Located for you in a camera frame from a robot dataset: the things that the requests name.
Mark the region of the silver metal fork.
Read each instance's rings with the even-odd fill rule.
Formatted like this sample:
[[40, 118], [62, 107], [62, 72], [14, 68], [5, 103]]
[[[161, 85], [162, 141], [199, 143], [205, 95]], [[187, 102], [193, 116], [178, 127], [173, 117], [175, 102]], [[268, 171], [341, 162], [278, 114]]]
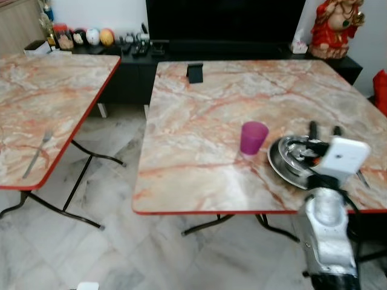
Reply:
[[30, 163], [28, 163], [27, 170], [24, 172], [22, 179], [27, 179], [28, 176], [30, 176], [30, 172], [35, 166], [36, 161], [39, 158], [39, 155], [41, 155], [42, 148], [45, 146], [47, 141], [50, 141], [50, 139], [53, 137], [54, 130], [53, 128], [47, 129], [46, 132], [44, 133], [44, 136], [42, 136], [41, 143], [38, 145], [35, 155], [31, 158]]

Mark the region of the blue and gold ornament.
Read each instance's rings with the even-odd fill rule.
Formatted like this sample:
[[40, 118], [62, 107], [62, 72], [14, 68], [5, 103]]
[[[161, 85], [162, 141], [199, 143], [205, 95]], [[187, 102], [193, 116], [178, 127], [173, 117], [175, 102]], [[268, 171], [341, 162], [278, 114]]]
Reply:
[[56, 48], [55, 32], [53, 30], [53, 9], [50, 4], [50, 0], [37, 0], [39, 8], [41, 8], [41, 18], [39, 22], [41, 23], [42, 31], [46, 36], [46, 41], [48, 44]]

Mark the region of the orange round ornament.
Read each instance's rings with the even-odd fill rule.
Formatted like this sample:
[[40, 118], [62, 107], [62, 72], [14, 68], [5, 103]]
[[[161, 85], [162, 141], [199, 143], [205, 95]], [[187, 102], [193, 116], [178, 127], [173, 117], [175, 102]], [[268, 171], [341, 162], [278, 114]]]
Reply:
[[103, 28], [99, 33], [100, 44], [110, 47], [114, 45], [114, 32], [110, 28]]

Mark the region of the silver metal knife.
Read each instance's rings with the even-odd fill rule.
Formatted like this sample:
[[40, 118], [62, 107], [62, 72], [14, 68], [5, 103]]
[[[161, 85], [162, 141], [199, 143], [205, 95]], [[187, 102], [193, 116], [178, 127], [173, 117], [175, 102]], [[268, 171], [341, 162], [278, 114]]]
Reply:
[[371, 186], [368, 183], [368, 180], [366, 179], [365, 175], [363, 174], [363, 172], [360, 169], [357, 169], [356, 176], [357, 176], [357, 179], [362, 183], [362, 185], [365, 186], [366, 189], [368, 189], [368, 190], [371, 189]]

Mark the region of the black television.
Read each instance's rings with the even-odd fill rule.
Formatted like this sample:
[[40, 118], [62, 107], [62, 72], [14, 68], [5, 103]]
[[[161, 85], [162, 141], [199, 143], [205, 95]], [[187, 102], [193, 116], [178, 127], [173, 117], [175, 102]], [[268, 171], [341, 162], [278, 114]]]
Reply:
[[153, 40], [288, 42], [306, 0], [146, 0]]

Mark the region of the red lidded jar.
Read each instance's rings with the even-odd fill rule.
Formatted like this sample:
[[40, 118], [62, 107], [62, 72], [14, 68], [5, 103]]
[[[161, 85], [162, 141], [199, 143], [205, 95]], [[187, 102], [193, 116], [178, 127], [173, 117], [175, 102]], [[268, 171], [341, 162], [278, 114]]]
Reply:
[[71, 51], [74, 49], [74, 41], [69, 28], [64, 23], [53, 24], [54, 38], [59, 50]]

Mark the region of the black television console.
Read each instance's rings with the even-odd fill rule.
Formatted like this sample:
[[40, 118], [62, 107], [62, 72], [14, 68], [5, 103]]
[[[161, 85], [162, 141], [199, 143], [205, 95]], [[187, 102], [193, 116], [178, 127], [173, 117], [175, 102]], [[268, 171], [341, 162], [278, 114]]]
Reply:
[[312, 55], [293, 54], [287, 48], [276, 48], [270, 52], [258, 53], [205, 53], [174, 52], [166, 50], [163, 55], [144, 56], [124, 54], [121, 47], [77, 46], [72, 54], [114, 55], [121, 61], [104, 91], [99, 104], [148, 105], [151, 100], [153, 82], [160, 62], [202, 62], [214, 60], [314, 60]]

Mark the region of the small black stand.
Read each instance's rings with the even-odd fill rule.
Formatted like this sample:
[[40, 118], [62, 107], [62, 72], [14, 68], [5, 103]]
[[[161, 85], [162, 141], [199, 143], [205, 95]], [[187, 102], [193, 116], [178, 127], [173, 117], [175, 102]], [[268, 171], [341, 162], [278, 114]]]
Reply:
[[204, 82], [204, 64], [188, 63], [186, 66], [186, 78], [190, 85]]

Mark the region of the marble pattern table with plate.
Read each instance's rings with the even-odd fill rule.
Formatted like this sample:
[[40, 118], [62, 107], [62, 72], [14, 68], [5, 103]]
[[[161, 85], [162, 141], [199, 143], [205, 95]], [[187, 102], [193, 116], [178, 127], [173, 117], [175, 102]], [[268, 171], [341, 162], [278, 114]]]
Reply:
[[[386, 213], [386, 118], [321, 60], [204, 62], [204, 82], [190, 85], [185, 62], [162, 62], [152, 90], [138, 176], [132, 196], [137, 214], [215, 214], [216, 224], [237, 214], [293, 214], [304, 202], [300, 188], [269, 165], [268, 149], [286, 135], [304, 135], [316, 121], [321, 135], [371, 147], [345, 190], [366, 214]], [[241, 154], [241, 127], [265, 124], [269, 133], [255, 156]]]

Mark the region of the black round ornament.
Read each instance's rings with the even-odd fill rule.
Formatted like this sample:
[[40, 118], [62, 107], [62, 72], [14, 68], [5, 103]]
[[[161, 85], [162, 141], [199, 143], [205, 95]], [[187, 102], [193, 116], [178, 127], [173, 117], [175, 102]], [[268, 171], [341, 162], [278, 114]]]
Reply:
[[76, 46], [85, 46], [88, 44], [88, 33], [83, 28], [76, 28], [71, 31]]

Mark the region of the white round ornament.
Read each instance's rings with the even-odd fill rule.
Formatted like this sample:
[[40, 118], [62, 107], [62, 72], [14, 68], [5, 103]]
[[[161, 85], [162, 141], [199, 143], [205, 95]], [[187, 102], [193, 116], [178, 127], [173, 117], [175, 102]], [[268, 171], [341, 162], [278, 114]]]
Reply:
[[89, 28], [85, 32], [86, 42], [90, 46], [100, 45], [100, 30], [98, 28]]

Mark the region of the small white box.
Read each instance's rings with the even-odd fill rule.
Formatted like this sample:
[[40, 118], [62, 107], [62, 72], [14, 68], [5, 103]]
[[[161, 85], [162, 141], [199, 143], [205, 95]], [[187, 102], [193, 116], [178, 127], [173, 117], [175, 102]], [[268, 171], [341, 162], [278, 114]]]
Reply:
[[23, 49], [25, 55], [44, 55], [51, 52], [50, 44], [45, 40], [34, 40]]

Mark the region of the round steel plate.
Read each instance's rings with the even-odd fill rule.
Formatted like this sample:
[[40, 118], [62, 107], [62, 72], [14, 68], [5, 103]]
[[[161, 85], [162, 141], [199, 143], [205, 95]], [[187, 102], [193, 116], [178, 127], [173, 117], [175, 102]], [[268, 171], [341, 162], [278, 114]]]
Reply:
[[276, 139], [268, 150], [269, 164], [282, 179], [302, 190], [309, 190], [309, 177], [315, 176], [312, 167], [301, 162], [307, 135], [287, 135]]

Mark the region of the purple plastic cup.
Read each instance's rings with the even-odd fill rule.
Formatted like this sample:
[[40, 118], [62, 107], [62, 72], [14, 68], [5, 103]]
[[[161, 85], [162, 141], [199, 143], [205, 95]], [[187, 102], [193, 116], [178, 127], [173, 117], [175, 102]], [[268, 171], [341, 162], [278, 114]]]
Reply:
[[255, 156], [269, 133], [268, 127], [258, 121], [248, 121], [241, 126], [239, 149], [244, 156]]

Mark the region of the red laughing buddha statue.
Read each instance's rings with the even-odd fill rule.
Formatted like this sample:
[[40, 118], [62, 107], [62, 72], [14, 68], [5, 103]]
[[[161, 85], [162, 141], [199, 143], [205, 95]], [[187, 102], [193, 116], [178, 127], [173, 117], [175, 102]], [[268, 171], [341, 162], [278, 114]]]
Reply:
[[364, 0], [325, 0], [317, 8], [309, 53], [321, 60], [340, 60], [350, 49], [349, 39], [365, 24]]

